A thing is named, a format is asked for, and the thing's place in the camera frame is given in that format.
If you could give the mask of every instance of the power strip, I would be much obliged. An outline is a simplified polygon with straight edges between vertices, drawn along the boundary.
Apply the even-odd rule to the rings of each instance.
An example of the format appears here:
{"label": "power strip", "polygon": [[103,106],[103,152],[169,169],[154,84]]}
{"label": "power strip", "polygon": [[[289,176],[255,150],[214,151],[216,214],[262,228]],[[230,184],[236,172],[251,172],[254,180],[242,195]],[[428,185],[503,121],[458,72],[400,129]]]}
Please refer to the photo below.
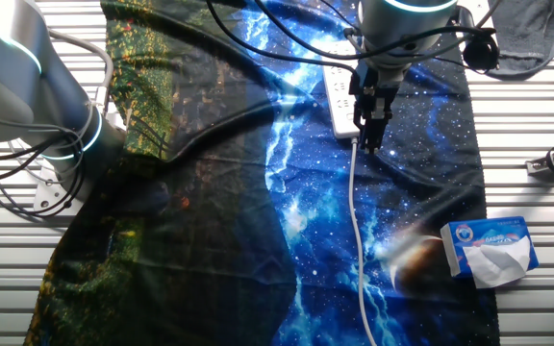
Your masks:
{"label": "power strip", "polygon": [[[354,47],[349,41],[327,42],[322,50],[341,55],[356,54]],[[358,65],[358,61],[355,60],[338,61],[325,57],[322,57],[322,60],[325,62],[343,63],[352,66],[352,68],[356,68]],[[339,139],[357,137],[360,131],[354,125],[354,102],[356,98],[348,93],[352,74],[340,67],[322,66],[322,69],[335,137]]]}

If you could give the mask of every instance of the white cable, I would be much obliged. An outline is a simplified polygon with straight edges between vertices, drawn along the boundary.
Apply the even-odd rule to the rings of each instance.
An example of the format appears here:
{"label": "white cable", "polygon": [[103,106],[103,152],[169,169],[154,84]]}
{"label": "white cable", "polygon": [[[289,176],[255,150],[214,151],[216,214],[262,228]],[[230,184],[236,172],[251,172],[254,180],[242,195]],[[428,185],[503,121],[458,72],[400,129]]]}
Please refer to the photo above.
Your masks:
{"label": "white cable", "polygon": [[106,74],[104,75],[104,81],[102,81],[102,84],[100,86],[108,87],[111,84],[111,79],[113,78],[113,72],[114,72],[113,60],[111,59],[111,56],[109,56],[108,53],[106,53],[103,49],[83,39],[79,39],[74,36],[70,36],[68,34],[60,33],[52,29],[48,29],[48,34],[52,38],[62,39],[67,43],[85,48],[88,51],[93,52],[98,56],[100,56],[100,58],[102,58],[102,60],[106,64]]}
{"label": "white cable", "polygon": [[366,337],[371,342],[371,346],[377,346],[369,322],[366,320],[365,312],[365,258],[363,254],[363,241],[361,240],[361,232],[358,229],[358,222],[354,213],[354,168],[356,167],[356,151],[358,148],[358,139],[352,138],[352,164],[350,166],[350,187],[349,187],[349,205],[350,216],[352,216],[352,226],[354,226],[354,234],[356,235],[356,246],[358,247],[358,303],[361,308],[361,316],[365,325]]}

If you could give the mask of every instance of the black wire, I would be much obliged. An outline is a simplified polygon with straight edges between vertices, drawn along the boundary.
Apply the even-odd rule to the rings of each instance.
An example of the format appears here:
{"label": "black wire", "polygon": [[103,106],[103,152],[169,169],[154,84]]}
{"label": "black wire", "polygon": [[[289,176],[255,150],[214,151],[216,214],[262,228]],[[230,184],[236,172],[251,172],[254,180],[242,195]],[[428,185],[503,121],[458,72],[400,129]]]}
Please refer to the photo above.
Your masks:
{"label": "black wire", "polygon": [[25,149],[25,150],[22,150],[22,151],[19,151],[19,152],[16,152],[14,154],[10,154],[10,155],[3,155],[3,156],[0,156],[0,161],[3,161],[3,160],[10,160],[10,159],[16,159],[16,158],[20,158],[24,155],[27,155],[27,154],[30,154],[30,153],[34,153],[36,152],[36,150],[40,149],[42,146],[46,145],[50,145],[47,143],[48,140],[45,140],[43,141],[42,143],[34,146],[34,147],[31,147],[29,149]]}
{"label": "black wire", "polygon": [[160,134],[158,134],[155,130],[153,130],[153,128],[151,128],[151,126],[149,124],[147,124],[146,122],[144,122],[144,120],[140,119],[139,117],[135,116],[135,115],[131,115],[130,116],[130,119],[131,120],[134,120],[134,121],[137,121],[138,123],[140,123],[141,125],[143,125],[152,135],[153,137],[155,138],[152,138],[151,136],[149,136],[148,134],[146,134],[145,132],[143,132],[141,129],[136,129],[134,127],[129,127],[129,130],[133,130],[133,131],[136,131],[138,132],[139,134],[147,137],[147,139],[149,139],[149,141],[151,141],[153,144],[157,145],[158,147],[160,147],[160,149],[166,151],[166,152],[173,152],[172,149],[169,148],[169,145],[168,143],[162,139],[162,137],[160,136]]}
{"label": "black wire", "polygon": [[25,220],[27,220],[27,221],[29,221],[29,222],[38,222],[38,220],[35,219],[34,217],[26,216],[26,215],[24,215],[24,214],[22,214],[22,213],[19,213],[18,210],[15,210],[14,208],[11,208],[10,206],[8,206],[8,205],[7,205],[4,201],[2,201],[1,199],[0,199],[0,206],[3,207],[3,208],[5,208],[5,209],[8,210],[9,212],[12,212],[14,215],[16,215],[16,216],[18,216],[18,217],[20,217],[20,218],[22,218],[22,219],[25,219]]}
{"label": "black wire", "polygon": [[221,31],[223,31],[224,34],[226,34],[229,38],[231,38],[237,44],[243,46],[244,48],[246,48],[246,49],[248,49],[252,52],[255,52],[256,54],[260,54],[260,55],[263,55],[265,57],[269,57],[269,58],[272,58],[272,59],[279,59],[279,60],[283,60],[283,61],[287,61],[287,62],[303,62],[303,63],[310,63],[310,64],[316,64],[316,65],[340,67],[340,68],[343,68],[343,69],[346,69],[346,70],[352,72],[352,74],[354,76],[358,77],[358,74],[356,73],[356,70],[354,68],[352,68],[352,67],[350,67],[346,64],[343,64],[343,63],[324,62],[324,61],[317,61],[317,60],[313,60],[313,59],[289,57],[289,56],[284,56],[284,55],[280,55],[280,54],[266,52],[262,49],[258,49],[256,47],[248,44],[247,42],[243,41],[242,39],[238,38],[230,30],[228,30],[228,28],[226,28],[226,26],[223,24],[221,19],[219,19],[219,16],[217,15],[217,12],[215,11],[215,8],[213,7],[213,3],[211,2],[211,0],[206,0],[206,2],[207,2],[207,7],[209,7],[209,12],[211,12],[211,15],[213,16],[213,19],[215,20],[215,23],[217,23],[217,25],[219,26]]}
{"label": "black wire", "polygon": [[365,59],[365,58],[371,58],[380,54],[384,54],[386,52],[389,52],[390,50],[394,48],[399,48],[405,44],[416,42],[419,39],[431,37],[438,34],[446,34],[446,33],[467,33],[472,34],[475,36],[481,36],[481,35],[488,35],[491,31],[485,31],[478,28],[468,28],[468,27],[461,27],[461,26],[445,26],[442,28],[437,28],[433,30],[426,31],[421,34],[409,36],[403,39],[398,40],[397,42],[393,42],[391,44],[388,44],[382,48],[365,52],[361,54],[354,54],[354,55],[339,55],[339,54],[332,54],[328,52],[324,52],[322,50],[319,50],[315,47],[313,47],[311,44],[305,42],[305,40],[301,39],[297,35],[295,35],[293,32],[290,31],[280,20],[277,18],[271,11],[268,9],[268,7],[262,2],[262,0],[255,0],[256,4],[268,16],[268,18],[275,24],[279,29],[281,29],[284,34],[286,34],[289,38],[296,41],[298,44],[302,45],[303,47],[309,49],[310,51],[326,58],[330,59],[336,59],[336,60],[359,60],[359,59]]}
{"label": "black wire", "polygon": [[440,61],[440,62],[450,62],[450,63],[454,63],[462,68],[466,68],[468,70],[471,70],[471,71],[474,71],[476,72],[477,74],[480,74],[480,75],[485,75],[487,74],[487,72],[489,72],[489,70],[487,70],[486,72],[480,72],[478,70],[475,70],[469,66],[467,66],[466,64],[463,64],[463,63],[460,63],[460,62],[455,62],[455,61],[451,61],[450,59],[444,59],[444,58],[439,58],[439,57],[434,57],[433,59],[437,60],[437,61]]}
{"label": "black wire", "polygon": [[[70,134],[67,134],[67,136],[65,137],[65,139],[68,140],[69,143],[74,143],[73,140],[71,138],[69,138],[71,135]],[[76,150],[74,150],[74,158],[76,160],[80,160],[80,151],[82,150],[82,147],[80,146],[80,144],[76,144],[75,146]],[[74,173],[74,179],[72,181],[72,185],[70,186],[70,188],[67,190],[66,194],[62,197],[62,199],[60,199],[57,203],[55,203],[54,205],[48,207],[48,208],[45,208],[43,210],[33,210],[33,211],[29,211],[29,210],[25,210],[24,208],[20,207],[16,202],[15,200],[12,198],[12,196],[6,191],[5,188],[3,188],[3,186],[1,185],[0,183],[0,190],[2,192],[2,194],[8,199],[8,201],[10,201],[10,203],[13,205],[13,208],[6,205],[3,201],[0,200],[0,205],[4,208],[6,208],[7,210],[9,210],[10,212],[16,214],[17,216],[21,216],[21,215],[27,215],[27,216],[38,216],[38,217],[50,217],[50,216],[55,216],[57,214],[59,214],[60,212],[62,212],[63,210],[69,208],[69,204],[74,200],[74,198],[76,198],[76,196],[78,195],[78,193],[80,192],[80,189],[83,185],[83,182],[84,182],[84,179],[85,179],[85,174],[84,174],[84,171],[85,171],[85,162],[84,161],[81,161],[81,164],[80,164],[80,167],[79,169],[76,169],[75,170],[75,173]],[[47,212],[47,211],[50,211],[50,210],[53,210],[54,208],[56,208],[57,206],[59,206],[61,203],[63,203],[63,206],[61,208],[59,208],[58,210],[50,213],[50,214],[47,214],[47,215],[41,215],[42,213],[44,212]]]}
{"label": "black wire", "polygon": [[339,12],[339,10],[337,10],[337,8],[335,8],[335,6],[333,6],[331,3],[329,3],[326,0],[319,0],[319,1],[322,2],[324,5],[328,6],[331,10],[333,10],[333,12],[336,13],[341,19],[343,19],[343,21],[346,22],[347,25],[349,25],[352,28],[356,29],[357,32],[361,31],[361,29],[359,27],[357,27],[356,25],[352,24],[349,20],[347,20],[345,15],[343,15],[343,13]]}
{"label": "black wire", "polygon": [[[60,137],[53,137],[53,138],[47,140],[46,143],[53,144],[53,143],[59,141],[60,139],[61,139]],[[0,175],[0,180],[5,179],[5,178],[9,178],[9,177],[13,176],[14,174],[20,172],[21,170],[25,169],[25,167],[27,167],[29,164],[31,164],[31,162],[33,160],[35,160],[41,153],[46,151],[46,149],[48,149],[48,146],[44,146],[42,148],[37,149],[36,152],[30,158],[28,158],[26,161],[21,163],[17,168],[11,170],[10,172],[7,172],[7,173],[4,173],[4,174]]]}

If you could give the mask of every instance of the galaxy print fabric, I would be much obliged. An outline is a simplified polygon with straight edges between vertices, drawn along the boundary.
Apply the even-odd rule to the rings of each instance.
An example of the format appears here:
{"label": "galaxy print fabric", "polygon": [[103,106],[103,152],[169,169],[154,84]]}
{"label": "galaxy print fabric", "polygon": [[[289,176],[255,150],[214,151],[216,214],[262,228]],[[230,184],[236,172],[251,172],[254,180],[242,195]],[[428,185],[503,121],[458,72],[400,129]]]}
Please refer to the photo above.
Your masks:
{"label": "galaxy print fabric", "polygon": [[[344,24],[317,0],[266,4],[311,44],[341,40]],[[333,4],[354,20],[354,1]],[[253,1],[215,7],[250,44],[319,59]],[[321,68],[244,51],[204,1],[102,8],[128,154],[55,250],[25,344],[369,345],[347,203],[351,146],[333,136]],[[442,249],[394,284],[375,259],[393,235],[439,235],[449,221],[485,217],[463,69],[413,65],[392,108],[380,153],[359,153],[356,164],[374,338],[498,345],[493,291],[450,278]]]}

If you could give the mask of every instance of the aluminum slotted surface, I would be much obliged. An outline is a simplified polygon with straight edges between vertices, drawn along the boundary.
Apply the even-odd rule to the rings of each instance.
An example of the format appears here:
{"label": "aluminum slotted surface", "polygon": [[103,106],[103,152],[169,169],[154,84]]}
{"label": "aluminum slotted surface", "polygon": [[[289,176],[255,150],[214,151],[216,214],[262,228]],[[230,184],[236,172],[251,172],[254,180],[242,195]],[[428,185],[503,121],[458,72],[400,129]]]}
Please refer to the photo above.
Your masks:
{"label": "aluminum slotted surface", "polygon": [[[462,1],[474,19],[485,1]],[[38,1],[49,25],[104,47],[106,19],[98,1]],[[67,43],[55,48],[93,96],[104,76],[97,56]],[[554,184],[529,178],[524,162],[554,146],[554,61],[527,82],[502,83],[466,73],[486,180],[489,217],[523,215],[541,262],[517,284],[497,290],[503,345],[554,346]],[[115,109],[110,104],[109,110]],[[9,152],[0,145],[0,152]],[[16,161],[0,161],[2,171]],[[39,166],[30,166],[39,172]],[[24,207],[33,205],[37,183],[26,172],[3,181]],[[62,217],[28,223],[0,207],[0,345],[21,345],[38,296],[41,277],[69,223]]]}

